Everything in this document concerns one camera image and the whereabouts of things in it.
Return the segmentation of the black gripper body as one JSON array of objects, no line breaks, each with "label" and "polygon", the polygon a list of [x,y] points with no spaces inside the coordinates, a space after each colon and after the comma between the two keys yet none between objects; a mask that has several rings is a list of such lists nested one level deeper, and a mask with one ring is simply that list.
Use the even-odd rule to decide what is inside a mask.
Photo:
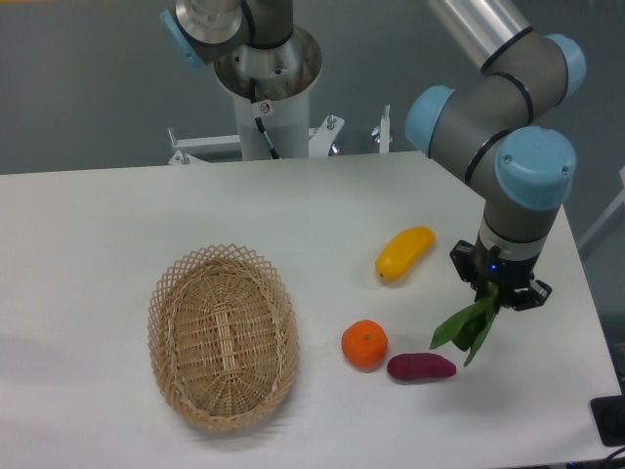
[{"label": "black gripper body", "polygon": [[536,254],[527,259],[511,260],[504,257],[498,246],[487,249],[478,238],[473,251],[475,277],[470,284],[475,291],[482,292],[492,283],[501,294],[528,288],[538,257]]}]

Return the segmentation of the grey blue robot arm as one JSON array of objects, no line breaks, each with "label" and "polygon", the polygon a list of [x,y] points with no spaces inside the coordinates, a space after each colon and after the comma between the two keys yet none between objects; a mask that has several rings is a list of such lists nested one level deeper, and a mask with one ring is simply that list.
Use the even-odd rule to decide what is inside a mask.
[{"label": "grey blue robot arm", "polygon": [[[434,1],[431,9],[483,80],[466,95],[423,92],[405,136],[484,199],[477,240],[450,254],[460,278],[478,296],[494,284],[504,307],[539,307],[551,289],[533,269],[570,192],[576,153],[535,120],[580,87],[585,57],[565,36],[537,34],[510,1]],[[184,62],[211,65],[230,93],[244,159],[313,155],[309,90],[321,53],[294,23],[291,2],[178,1],[159,18]]]}]

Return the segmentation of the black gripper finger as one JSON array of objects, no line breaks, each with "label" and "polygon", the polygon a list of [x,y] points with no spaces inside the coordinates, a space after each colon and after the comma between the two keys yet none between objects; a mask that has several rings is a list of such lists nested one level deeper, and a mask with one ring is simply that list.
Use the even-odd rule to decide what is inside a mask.
[{"label": "black gripper finger", "polygon": [[450,251],[450,258],[460,279],[467,282],[476,293],[486,291],[486,250],[479,239],[475,244],[459,240]]},{"label": "black gripper finger", "polygon": [[502,307],[517,312],[540,308],[546,303],[552,292],[553,288],[549,284],[532,278],[527,287],[505,291]]}]

